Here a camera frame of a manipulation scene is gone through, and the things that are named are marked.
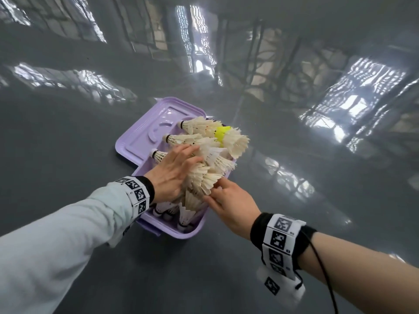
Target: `black cable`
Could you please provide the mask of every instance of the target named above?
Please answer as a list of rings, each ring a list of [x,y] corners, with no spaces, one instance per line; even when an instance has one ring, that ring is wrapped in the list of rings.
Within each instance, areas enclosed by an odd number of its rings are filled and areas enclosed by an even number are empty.
[[[332,303],[333,303],[333,308],[335,310],[335,314],[338,314],[339,313],[338,305],[336,304],[335,295],[334,295],[333,289],[332,289],[332,284],[330,283],[329,275],[326,272],[326,268],[324,267],[324,264],[323,264],[322,260],[320,259],[320,256],[318,255],[316,248],[314,248],[314,245],[312,244],[310,238],[304,232],[301,231],[301,233],[307,238],[308,243],[310,244],[310,246],[312,247],[312,249],[314,251],[314,254],[316,255],[316,258],[318,260],[318,263],[320,264],[321,270],[323,271],[323,275],[324,275],[324,278],[326,280],[327,288],[329,289],[330,297],[332,298]]]

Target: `hand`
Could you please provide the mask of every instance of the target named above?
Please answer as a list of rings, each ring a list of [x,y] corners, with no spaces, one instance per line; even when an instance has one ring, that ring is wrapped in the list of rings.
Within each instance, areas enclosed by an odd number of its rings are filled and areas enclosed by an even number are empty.
[[[191,157],[197,150],[199,146],[177,145],[155,168],[144,175],[154,186],[153,203],[170,202],[179,196],[182,183],[191,168],[203,161],[202,157]]]
[[[204,200],[232,232],[250,240],[250,230],[261,212],[248,192],[222,177]]]

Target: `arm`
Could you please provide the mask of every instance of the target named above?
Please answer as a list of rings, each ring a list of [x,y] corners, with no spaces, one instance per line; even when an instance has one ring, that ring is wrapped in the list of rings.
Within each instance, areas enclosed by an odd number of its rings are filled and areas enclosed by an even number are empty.
[[[202,161],[190,158],[198,148],[173,148],[145,175],[154,187],[154,202],[179,194],[191,167]],[[125,190],[110,183],[85,200],[0,237],[0,313],[52,313],[93,250],[121,233],[132,218]]]
[[[205,200],[234,233],[250,240],[252,226],[261,214],[253,198],[225,178],[217,186],[222,189],[213,189]],[[419,269],[318,232],[314,233],[312,244],[333,289],[360,310],[368,314],[419,312]],[[297,262],[301,269],[325,282],[310,246],[297,256]]]

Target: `sleeved arm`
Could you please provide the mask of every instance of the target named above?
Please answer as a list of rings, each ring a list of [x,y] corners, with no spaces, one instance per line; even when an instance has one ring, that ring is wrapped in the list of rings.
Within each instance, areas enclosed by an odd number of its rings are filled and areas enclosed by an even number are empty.
[[[123,231],[131,219],[128,195],[110,183],[0,237],[0,313],[52,313],[94,248]]]

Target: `purple box lid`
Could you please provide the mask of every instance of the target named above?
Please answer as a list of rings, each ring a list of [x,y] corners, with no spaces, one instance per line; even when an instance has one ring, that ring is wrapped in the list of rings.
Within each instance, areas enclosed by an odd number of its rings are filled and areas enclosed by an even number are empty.
[[[189,120],[198,116],[206,117],[205,112],[193,105],[174,97],[160,99],[150,110],[134,123],[115,143],[116,151],[124,158],[138,165],[133,176],[144,175],[153,168],[154,160],[149,157],[153,148],[167,151],[167,143],[162,141],[165,134],[181,134],[177,122]],[[153,216],[151,211],[144,212],[138,223],[145,229],[160,235],[166,232],[172,237],[187,239],[196,235],[205,223],[205,213],[199,222],[195,223],[191,232],[183,233],[177,230],[177,219],[166,222]]]

